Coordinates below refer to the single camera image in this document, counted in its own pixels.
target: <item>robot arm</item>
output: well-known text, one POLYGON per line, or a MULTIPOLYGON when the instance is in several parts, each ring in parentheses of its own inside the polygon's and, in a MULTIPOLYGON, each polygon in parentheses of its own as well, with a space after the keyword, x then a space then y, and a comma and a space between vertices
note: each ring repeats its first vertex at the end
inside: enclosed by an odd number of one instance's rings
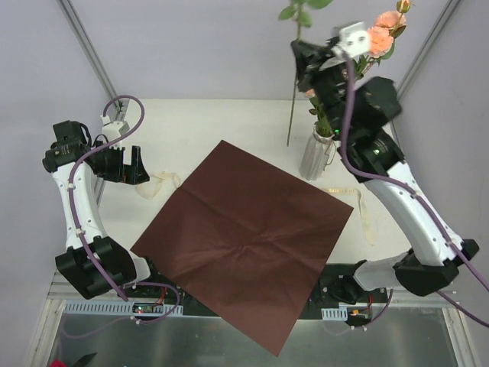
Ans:
MULTIPOLYGON (((325 46, 303 41, 294 41, 291 46, 300 91, 315 90, 336 133, 333 139, 339 140, 348 91, 348 70, 342 55, 346 52, 355 58, 368 51, 368 34, 363 23, 338 28, 325 46)), ((468 260, 479 249, 474 240, 462 239, 441 219, 417 185, 403 152, 382 129, 401 111, 392 80, 375 77, 355 91, 348 140, 342 141, 342 145, 346 144, 346 157, 354 169, 370 176, 355 175, 386 206, 412 248, 394 258, 361 261, 356 264, 353 276, 345 276, 333 289, 329 288, 333 297, 348 304, 354 304, 365 291, 379 287, 402 285, 416 295, 426 296, 453 281, 462 260, 448 246, 446 235, 433 215, 468 260), (407 186, 399 187, 393 180, 407 186), (431 215, 419 198, 432 210, 431 215)))
MULTIPOLYGON (((44 168, 52 173, 60 191, 66 218, 66 253, 56 257, 60 273, 78 292, 89 299, 111 289, 93 263, 87 258, 73 221, 68 196, 69 176, 75 162, 89 151, 91 138, 88 128, 79 122, 65 121, 53 126, 57 141, 43 159, 44 168)), ((102 135, 112 141, 128 131, 127 122, 107 122, 102 135)), ((97 207, 93 184, 96 177, 113 182, 141 184, 149 176, 141 161, 139 147, 132 147, 131 165, 123 163, 124 148, 116 145, 93 154, 76 169, 73 191, 79 221, 89 247, 103 268, 118 286, 143 281, 150 277, 146 259, 122 248, 107 236, 97 207)))

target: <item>vase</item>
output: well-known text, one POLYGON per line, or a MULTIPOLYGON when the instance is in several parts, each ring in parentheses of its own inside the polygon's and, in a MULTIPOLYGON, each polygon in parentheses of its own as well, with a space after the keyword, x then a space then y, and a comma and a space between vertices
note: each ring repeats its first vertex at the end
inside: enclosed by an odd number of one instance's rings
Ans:
POLYGON ((325 170, 334 147, 333 135, 325 138, 317 133, 314 126, 300 164, 300 175, 306 180, 317 180, 325 170))

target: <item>white vent grille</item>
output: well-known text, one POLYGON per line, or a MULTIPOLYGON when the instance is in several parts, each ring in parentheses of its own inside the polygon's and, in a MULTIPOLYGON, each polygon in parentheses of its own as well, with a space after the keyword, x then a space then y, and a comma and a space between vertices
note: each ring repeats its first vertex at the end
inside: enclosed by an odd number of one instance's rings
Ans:
MULTIPOLYGON (((116 300, 68 300, 64 312, 71 314, 84 315, 103 315, 103 316, 141 316, 133 313, 134 304, 140 302, 121 302, 116 300)), ((172 304, 164 304, 154 308, 155 313, 146 313, 146 317, 158 317, 173 308, 172 304)), ((183 316, 183 306, 178 306, 174 312, 168 316, 183 316)))
POLYGON ((346 321, 348 319, 348 311, 344 306, 340 306, 340 308, 322 308, 321 315, 324 321, 346 321))

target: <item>gray floor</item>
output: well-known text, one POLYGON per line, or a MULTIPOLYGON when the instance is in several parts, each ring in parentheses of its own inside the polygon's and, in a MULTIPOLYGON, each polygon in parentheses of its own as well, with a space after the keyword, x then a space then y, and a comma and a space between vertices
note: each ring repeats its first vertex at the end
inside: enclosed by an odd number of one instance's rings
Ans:
MULTIPOLYGON (((62 325, 79 335, 116 318, 64 315, 62 325)), ((219 318, 171 317, 150 326, 123 320, 84 339, 58 333, 51 360, 61 355, 72 365, 97 352, 88 367, 457 365, 438 309, 391 308, 366 332, 335 335, 343 330, 343 323, 299 320, 277 358, 219 318)))

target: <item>brown paper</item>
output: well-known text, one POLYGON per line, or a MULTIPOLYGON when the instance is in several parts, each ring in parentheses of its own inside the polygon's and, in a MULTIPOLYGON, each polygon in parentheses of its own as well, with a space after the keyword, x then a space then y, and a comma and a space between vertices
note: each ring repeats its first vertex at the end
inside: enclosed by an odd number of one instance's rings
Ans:
POLYGON ((278 356, 351 211, 221 141, 132 251, 278 356))

